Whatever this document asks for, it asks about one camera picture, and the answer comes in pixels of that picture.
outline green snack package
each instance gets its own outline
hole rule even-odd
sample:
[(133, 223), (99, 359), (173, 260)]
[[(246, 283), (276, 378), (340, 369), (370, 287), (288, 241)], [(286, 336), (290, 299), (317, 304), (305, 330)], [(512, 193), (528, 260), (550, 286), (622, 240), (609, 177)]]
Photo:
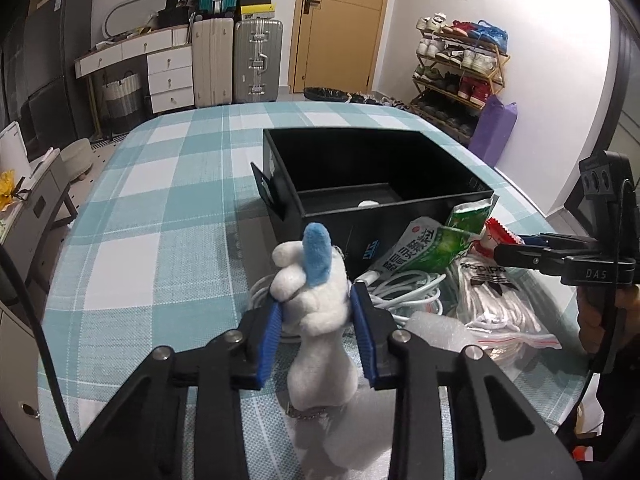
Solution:
[(371, 269), (383, 277), (404, 270), (444, 272), (456, 256), (479, 238), (497, 199), (494, 195), (455, 206), (446, 225), (427, 216), (415, 219)]
[(479, 235), (491, 211), (494, 210), (497, 200), (498, 196), (494, 194), (491, 198), (485, 198), (477, 202), (466, 202), (455, 206), (451, 210), (446, 226)]
[(446, 227), (423, 216), (408, 225), (398, 242), (374, 264), (373, 269), (382, 276), (415, 269), (444, 272), (475, 237), (473, 233)]

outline drawer knob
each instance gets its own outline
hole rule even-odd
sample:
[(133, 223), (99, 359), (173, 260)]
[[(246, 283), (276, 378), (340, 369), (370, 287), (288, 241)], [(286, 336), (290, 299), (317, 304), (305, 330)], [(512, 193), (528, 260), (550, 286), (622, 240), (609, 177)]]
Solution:
[(21, 402), (20, 408), (24, 411), (25, 414), (29, 415), (31, 418), (40, 418), (40, 412), (35, 408), (32, 408), (26, 402)]

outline silver suitcase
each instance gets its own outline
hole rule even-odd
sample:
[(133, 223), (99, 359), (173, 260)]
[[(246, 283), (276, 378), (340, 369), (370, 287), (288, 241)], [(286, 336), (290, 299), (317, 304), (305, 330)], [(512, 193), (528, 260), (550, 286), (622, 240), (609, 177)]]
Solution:
[(233, 32), (231, 18), (193, 22), (193, 96), (197, 108), (232, 101)]
[(280, 81), (282, 22), (244, 20), (234, 35), (236, 103), (275, 101)]

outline blue plush ear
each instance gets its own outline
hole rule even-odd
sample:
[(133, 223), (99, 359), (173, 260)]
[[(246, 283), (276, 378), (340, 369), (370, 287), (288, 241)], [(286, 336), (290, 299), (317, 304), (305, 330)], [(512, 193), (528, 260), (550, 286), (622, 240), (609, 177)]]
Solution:
[(322, 224), (311, 223), (302, 237), (306, 284), (318, 286), (326, 283), (331, 271), (331, 237)]

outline screw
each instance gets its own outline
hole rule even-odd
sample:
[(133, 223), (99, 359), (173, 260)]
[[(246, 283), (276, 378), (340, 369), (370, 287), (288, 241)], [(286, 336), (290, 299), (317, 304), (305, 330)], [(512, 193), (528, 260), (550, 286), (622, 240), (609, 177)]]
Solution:
[(242, 332), (239, 330), (228, 330), (225, 332), (225, 341), (227, 343), (239, 343), (243, 339)]
[(157, 346), (154, 351), (151, 352), (151, 357), (156, 361), (165, 361), (171, 355), (171, 349), (168, 346)]
[(465, 354), (469, 359), (473, 359), (474, 361), (479, 361), (484, 355), (484, 352), (479, 346), (469, 345), (468, 347), (465, 348)]
[(406, 343), (407, 341), (409, 341), (409, 339), (411, 339), (411, 333), (407, 332), (406, 330), (394, 330), (391, 333), (391, 337), (399, 343)]

